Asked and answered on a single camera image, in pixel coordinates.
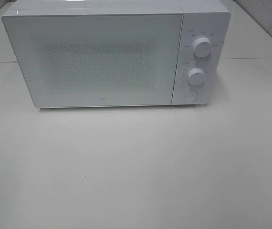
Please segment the white microwave knob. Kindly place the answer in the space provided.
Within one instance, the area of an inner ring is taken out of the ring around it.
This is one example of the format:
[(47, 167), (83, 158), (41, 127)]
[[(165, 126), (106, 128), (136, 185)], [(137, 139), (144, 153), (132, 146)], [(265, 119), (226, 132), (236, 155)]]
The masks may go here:
[(205, 72), (201, 68), (194, 68), (187, 73), (187, 78), (190, 85), (198, 86), (205, 81)]
[(199, 36), (192, 41), (192, 49), (195, 56), (207, 57), (212, 52), (213, 41), (209, 36)]

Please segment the white microwave door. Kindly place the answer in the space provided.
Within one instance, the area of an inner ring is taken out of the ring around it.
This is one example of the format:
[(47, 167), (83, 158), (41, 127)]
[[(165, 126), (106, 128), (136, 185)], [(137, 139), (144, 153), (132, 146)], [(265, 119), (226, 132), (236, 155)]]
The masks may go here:
[(38, 108), (169, 105), (182, 15), (3, 17)]

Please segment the white microwave oven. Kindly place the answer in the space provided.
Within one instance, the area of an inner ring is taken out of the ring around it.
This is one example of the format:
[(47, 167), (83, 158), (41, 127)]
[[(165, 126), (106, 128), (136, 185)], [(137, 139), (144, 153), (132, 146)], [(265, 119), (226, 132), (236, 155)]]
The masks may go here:
[[(199, 94), (193, 104), (206, 104), (231, 17), (228, 9), (218, 0), (18, 0), (5, 12), (2, 21), (5, 16), (154, 14), (182, 15), (172, 101), (169, 105), (192, 105), (183, 98), (189, 90)], [(213, 41), (211, 54), (204, 58), (195, 56), (192, 49), (192, 41), (199, 36), (209, 36)], [(201, 68), (205, 72), (205, 81), (198, 86), (188, 83), (187, 73), (194, 68)]]

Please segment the round white door button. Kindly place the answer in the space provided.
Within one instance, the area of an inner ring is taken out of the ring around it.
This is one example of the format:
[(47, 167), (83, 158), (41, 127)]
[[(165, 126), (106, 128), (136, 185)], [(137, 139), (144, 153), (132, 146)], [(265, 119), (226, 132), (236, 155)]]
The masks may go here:
[(195, 90), (189, 90), (185, 92), (183, 98), (186, 103), (193, 104), (198, 99), (198, 92)]

